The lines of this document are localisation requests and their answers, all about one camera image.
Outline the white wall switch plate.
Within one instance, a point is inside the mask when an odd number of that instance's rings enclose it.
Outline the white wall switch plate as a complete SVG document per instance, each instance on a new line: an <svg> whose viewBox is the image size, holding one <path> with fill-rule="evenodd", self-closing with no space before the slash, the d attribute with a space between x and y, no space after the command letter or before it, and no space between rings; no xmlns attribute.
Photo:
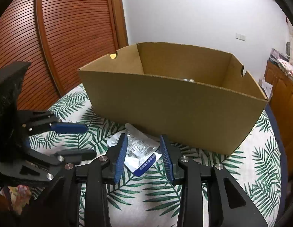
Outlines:
<svg viewBox="0 0 293 227"><path fill-rule="evenodd" d="M242 34L239 34L239 33L236 33L235 35L236 39L238 40L242 40L242 41L246 41L246 36L245 35L242 35Z"/></svg>

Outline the wooden sideboard cabinet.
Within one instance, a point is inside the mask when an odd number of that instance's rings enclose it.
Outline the wooden sideboard cabinet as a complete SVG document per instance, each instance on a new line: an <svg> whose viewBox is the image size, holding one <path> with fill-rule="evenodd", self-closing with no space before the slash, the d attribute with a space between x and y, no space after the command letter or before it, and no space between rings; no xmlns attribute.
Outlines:
<svg viewBox="0 0 293 227"><path fill-rule="evenodd" d="M285 147L288 172L293 174L293 81L271 61L267 61L265 81L273 86L269 105Z"/></svg>

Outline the wooden louvered wardrobe door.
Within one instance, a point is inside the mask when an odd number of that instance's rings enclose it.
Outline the wooden louvered wardrobe door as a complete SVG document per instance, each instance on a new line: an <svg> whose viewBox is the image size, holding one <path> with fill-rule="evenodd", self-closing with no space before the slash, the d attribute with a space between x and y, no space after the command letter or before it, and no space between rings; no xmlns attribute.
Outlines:
<svg viewBox="0 0 293 227"><path fill-rule="evenodd" d="M17 107L45 110L80 83L78 69L127 46L122 0L4 0L0 68L30 66Z"/></svg>

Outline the small white fan heater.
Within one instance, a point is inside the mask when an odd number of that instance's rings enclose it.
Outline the small white fan heater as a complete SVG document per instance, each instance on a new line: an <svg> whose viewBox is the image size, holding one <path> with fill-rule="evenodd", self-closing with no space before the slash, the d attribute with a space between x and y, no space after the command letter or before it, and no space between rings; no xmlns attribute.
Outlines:
<svg viewBox="0 0 293 227"><path fill-rule="evenodd" d="M286 56L289 58L290 57L290 52L291 52L291 43L286 42Z"/></svg>

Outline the brown cardboard box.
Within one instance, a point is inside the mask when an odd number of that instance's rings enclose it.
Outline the brown cardboard box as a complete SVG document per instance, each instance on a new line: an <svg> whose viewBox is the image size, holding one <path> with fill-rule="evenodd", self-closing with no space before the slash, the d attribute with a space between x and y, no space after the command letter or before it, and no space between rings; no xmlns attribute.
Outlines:
<svg viewBox="0 0 293 227"><path fill-rule="evenodd" d="M99 116L224 155L245 140L268 103L233 54L192 45L133 44L78 74Z"/></svg>

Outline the folded floral cloth pile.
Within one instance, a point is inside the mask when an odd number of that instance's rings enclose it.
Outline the folded floral cloth pile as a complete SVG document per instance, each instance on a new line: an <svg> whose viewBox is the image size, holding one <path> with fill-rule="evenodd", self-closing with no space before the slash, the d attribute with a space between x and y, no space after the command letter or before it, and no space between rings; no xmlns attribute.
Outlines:
<svg viewBox="0 0 293 227"><path fill-rule="evenodd" d="M281 52L272 48L269 60L277 65L283 73L293 81L293 66L289 63L288 58L286 58Z"/></svg>

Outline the silver blue snack bag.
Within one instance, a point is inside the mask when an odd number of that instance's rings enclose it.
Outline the silver blue snack bag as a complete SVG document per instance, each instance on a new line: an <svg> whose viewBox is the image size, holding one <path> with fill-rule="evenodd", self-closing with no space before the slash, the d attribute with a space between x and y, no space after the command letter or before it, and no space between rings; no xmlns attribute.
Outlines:
<svg viewBox="0 0 293 227"><path fill-rule="evenodd" d="M127 135L128 141L125 166L135 176L140 177L161 157L158 139L145 135L131 124L125 124L124 130L108 139L107 145L115 146L122 133Z"/></svg>

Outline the palm leaf print bedsheet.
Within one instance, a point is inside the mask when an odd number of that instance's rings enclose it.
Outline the palm leaf print bedsheet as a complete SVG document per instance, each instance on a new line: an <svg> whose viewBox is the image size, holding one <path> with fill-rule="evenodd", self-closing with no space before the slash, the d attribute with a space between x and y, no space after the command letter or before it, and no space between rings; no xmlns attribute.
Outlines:
<svg viewBox="0 0 293 227"><path fill-rule="evenodd" d="M46 132L30 137L31 147L44 154L60 150L94 150L102 155L107 141L123 130L98 116L92 109L82 85L52 105L51 111L66 122L86 124L84 134L62 135ZM266 108L244 142L231 155L220 155L180 145L183 155L211 166L222 163L251 198L268 226L274 226L283 204L281 190L281 145L276 120ZM175 226L180 210L181 186L173 186L158 159L143 175L125 169L120 182L107 187L112 226Z"/></svg>

